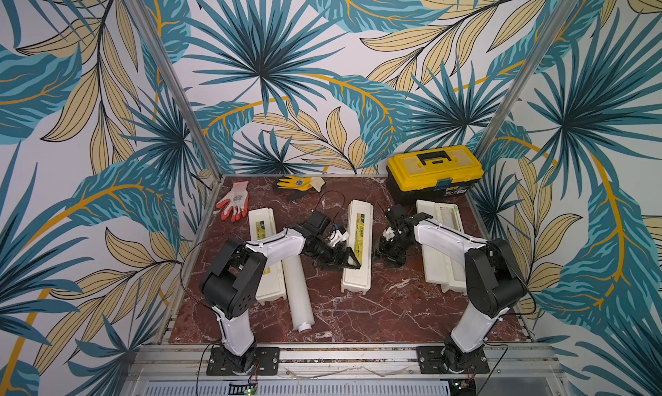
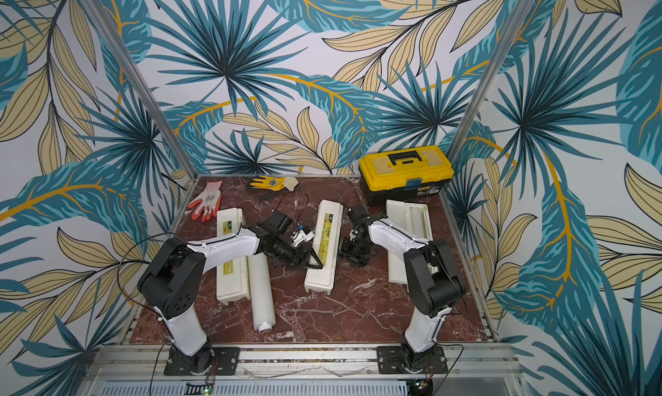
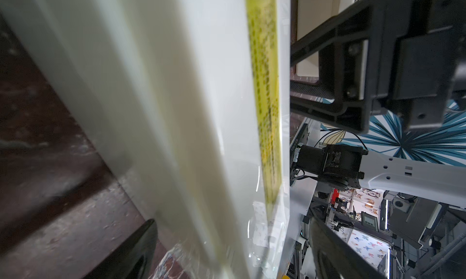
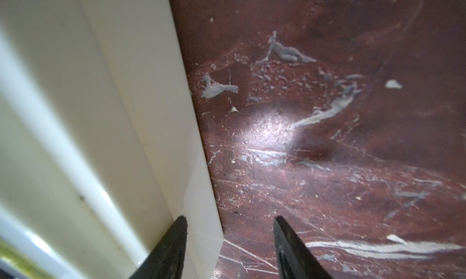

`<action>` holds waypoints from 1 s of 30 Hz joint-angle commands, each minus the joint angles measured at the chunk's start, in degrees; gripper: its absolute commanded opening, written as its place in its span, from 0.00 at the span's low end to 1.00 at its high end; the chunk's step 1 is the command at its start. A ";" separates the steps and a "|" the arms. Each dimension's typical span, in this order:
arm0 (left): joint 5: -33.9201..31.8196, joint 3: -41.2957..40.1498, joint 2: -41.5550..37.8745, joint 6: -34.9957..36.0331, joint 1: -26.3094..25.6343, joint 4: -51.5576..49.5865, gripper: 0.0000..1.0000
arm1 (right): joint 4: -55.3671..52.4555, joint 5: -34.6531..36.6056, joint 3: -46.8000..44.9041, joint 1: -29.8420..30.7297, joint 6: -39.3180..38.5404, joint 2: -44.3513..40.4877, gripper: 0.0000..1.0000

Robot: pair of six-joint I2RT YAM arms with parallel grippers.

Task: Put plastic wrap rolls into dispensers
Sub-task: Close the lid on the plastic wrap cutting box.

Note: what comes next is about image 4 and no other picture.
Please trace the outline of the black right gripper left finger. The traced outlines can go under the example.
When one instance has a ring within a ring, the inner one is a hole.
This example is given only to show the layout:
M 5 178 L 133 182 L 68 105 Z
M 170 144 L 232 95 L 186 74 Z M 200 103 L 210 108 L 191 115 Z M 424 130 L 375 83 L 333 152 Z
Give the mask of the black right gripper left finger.
M 179 216 L 130 279 L 181 279 L 188 222 Z

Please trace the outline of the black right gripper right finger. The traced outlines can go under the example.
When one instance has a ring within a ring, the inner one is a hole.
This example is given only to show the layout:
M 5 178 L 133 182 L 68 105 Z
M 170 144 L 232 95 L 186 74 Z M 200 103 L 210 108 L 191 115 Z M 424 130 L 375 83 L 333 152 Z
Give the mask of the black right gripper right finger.
M 332 279 L 284 217 L 274 218 L 273 233 L 281 279 Z

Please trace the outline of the white wrap dispenser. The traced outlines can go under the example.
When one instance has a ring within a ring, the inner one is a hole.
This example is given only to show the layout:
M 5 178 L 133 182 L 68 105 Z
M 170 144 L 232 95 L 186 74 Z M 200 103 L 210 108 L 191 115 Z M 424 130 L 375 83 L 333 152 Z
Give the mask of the white wrap dispenser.
M 174 220 L 223 231 L 169 0 L 1 0 L 1 236 L 56 279 L 127 279 Z

